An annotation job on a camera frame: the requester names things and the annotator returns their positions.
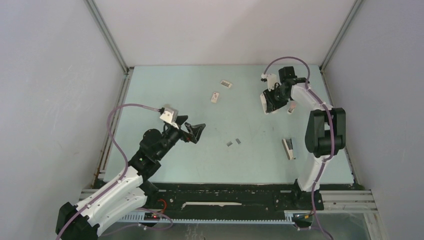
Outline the small pink stapler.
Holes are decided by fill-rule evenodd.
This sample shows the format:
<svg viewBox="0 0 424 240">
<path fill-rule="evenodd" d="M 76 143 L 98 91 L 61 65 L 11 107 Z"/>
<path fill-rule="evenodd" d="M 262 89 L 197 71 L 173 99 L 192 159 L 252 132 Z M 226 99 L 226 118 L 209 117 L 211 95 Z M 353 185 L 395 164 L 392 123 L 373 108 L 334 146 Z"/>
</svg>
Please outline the small pink stapler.
<svg viewBox="0 0 424 240">
<path fill-rule="evenodd" d="M 296 102 L 295 102 L 295 101 L 292 101 L 292 102 L 289 104 L 289 107 L 288 107 L 288 109 L 287 109 L 287 113 L 288 113 L 289 115 L 291 115 L 291 114 L 294 112 L 294 110 L 295 110 L 296 106 L 297 106 Z"/>
</svg>

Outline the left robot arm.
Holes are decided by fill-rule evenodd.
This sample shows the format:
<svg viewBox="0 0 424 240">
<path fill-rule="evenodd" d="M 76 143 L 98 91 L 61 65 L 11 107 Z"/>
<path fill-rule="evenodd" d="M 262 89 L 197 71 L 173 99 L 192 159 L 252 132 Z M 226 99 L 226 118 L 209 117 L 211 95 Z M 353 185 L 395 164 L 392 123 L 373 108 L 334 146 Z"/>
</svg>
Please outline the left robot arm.
<svg viewBox="0 0 424 240">
<path fill-rule="evenodd" d="M 178 116 L 175 124 L 164 123 L 163 130 L 147 130 L 138 151 L 115 178 L 75 205 L 70 202 L 62 205 L 55 227 L 57 238 L 97 240 L 131 211 L 156 206 L 158 188 L 149 178 L 178 141 L 197 144 L 206 128 L 204 123 L 191 125 L 187 119 L 186 115 Z"/>
</svg>

